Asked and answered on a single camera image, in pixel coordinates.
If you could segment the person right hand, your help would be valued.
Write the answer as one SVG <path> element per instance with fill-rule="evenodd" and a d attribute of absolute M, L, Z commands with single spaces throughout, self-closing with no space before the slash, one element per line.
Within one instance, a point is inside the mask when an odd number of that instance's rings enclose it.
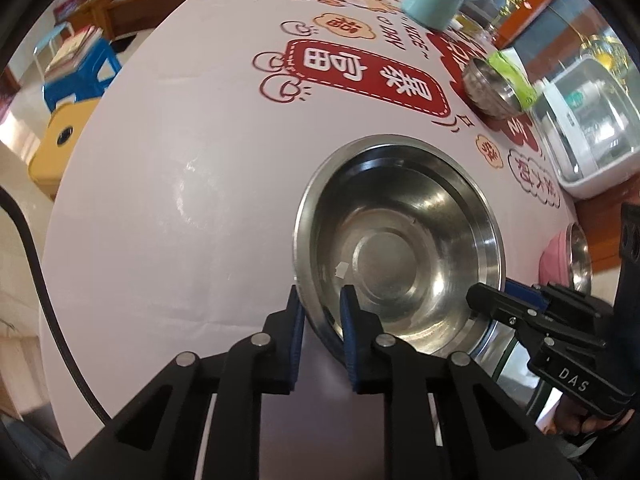
<path fill-rule="evenodd" d="M 592 434 L 611 426 L 623 426 L 634 416 L 634 410 L 626 411 L 616 419 L 602 419 L 590 415 L 588 410 L 568 396 L 561 396 L 552 416 L 552 428 L 556 434 Z"/>

